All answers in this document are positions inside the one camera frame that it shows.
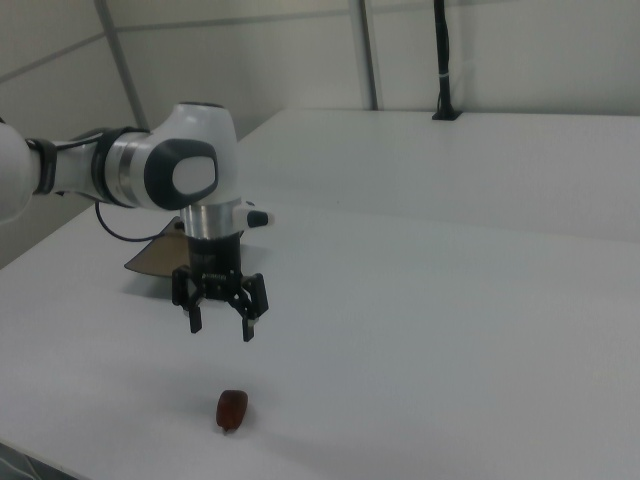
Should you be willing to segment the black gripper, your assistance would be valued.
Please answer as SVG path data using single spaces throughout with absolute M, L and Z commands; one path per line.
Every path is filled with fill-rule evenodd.
M 240 238 L 240 233 L 217 239 L 187 238 L 190 268 L 178 267 L 172 272 L 171 295 L 172 303 L 188 317 L 192 334 L 202 329 L 202 296 L 230 300 L 241 316 L 244 342 L 254 338 L 255 325 L 268 311 L 264 276 L 256 273 L 242 277 Z

